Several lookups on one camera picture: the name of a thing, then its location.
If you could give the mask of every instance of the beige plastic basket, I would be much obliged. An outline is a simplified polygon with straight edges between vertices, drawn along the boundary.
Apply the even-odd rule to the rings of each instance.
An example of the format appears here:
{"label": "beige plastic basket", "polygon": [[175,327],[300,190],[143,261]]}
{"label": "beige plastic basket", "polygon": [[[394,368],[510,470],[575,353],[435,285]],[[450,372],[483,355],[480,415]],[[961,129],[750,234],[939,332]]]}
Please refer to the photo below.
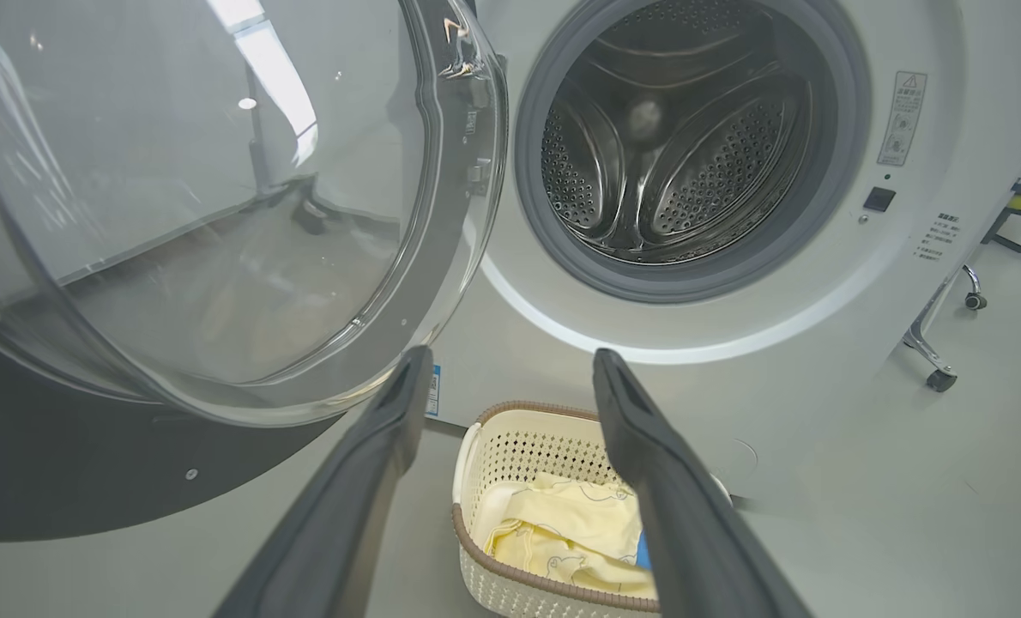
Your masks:
{"label": "beige plastic basket", "polygon": [[460,575],[473,599],[499,615],[647,617],[659,602],[554,582],[496,562],[481,545],[502,520],[520,482],[548,472],[577,481],[617,481],[594,415],[572,408],[508,401],[484,412],[465,434],[453,474],[453,530]]}

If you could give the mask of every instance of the open glass door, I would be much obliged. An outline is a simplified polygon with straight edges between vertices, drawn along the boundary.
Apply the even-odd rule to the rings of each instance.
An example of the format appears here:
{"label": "open glass door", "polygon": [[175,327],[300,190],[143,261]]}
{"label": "open glass door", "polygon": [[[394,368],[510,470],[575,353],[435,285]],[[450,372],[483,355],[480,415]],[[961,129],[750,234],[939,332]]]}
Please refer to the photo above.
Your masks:
{"label": "open glass door", "polygon": [[460,0],[0,0],[0,349],[241,425],[345,411],[478,266],[505,99]]}

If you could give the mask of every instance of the yellow clothing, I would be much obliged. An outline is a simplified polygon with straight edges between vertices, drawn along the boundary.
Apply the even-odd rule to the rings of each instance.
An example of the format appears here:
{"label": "yellow clothing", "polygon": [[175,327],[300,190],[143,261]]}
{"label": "yellow clothing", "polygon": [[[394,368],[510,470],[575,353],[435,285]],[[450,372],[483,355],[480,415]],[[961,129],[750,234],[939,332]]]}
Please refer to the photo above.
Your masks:
{"label": "yellow clothing", "polygon": [[557,582],[657,599],[651,572],[636,567],[641,531],[640,508],[628,487],[542,472],[510,496],[484,551]]}

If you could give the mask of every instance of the gray floor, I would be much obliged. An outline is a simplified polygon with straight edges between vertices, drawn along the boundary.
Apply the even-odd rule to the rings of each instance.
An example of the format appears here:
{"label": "gray floor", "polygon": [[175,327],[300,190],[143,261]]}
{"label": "gray floor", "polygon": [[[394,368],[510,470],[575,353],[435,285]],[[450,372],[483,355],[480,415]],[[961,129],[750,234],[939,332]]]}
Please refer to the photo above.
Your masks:
{"label": "gray floor", "polygon": [[[787,503],[744,515],[817,615],[1021,615],[1021,256],[975,259],[990,305],[958,281],[927,337],[959,372],[901,347],[833,427]],[[339,423],[339,430],[349,421]],[[207,615],[329,453],[323,435],[258,480],[156,523],[0,544],[0,615]],[[397,489],[371,617],[487,615],[460,582],[448,526],[459,432],[431,422]]]}

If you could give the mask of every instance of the washing machine drum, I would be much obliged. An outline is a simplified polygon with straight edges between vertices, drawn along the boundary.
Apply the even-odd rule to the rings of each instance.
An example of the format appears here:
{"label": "washing machine drum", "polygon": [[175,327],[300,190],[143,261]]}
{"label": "washing machine drum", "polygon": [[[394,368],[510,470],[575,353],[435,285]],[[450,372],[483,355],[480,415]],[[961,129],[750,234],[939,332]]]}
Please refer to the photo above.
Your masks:
{"label": "washing machine drum", "polygon": [[505,82],[450,0],[0,0],[0,349],[244,425],[373,392],[486,243]]}
{"label": "washing machine drum", "polygon": [[527,83],[516,174],[530,226],[581,281],[637,301],[714,296],[763,277],[830,213],[813,195],[839,97],[788,17],[664,0],[554,76],[546,67],[574,52],[565,40]]}

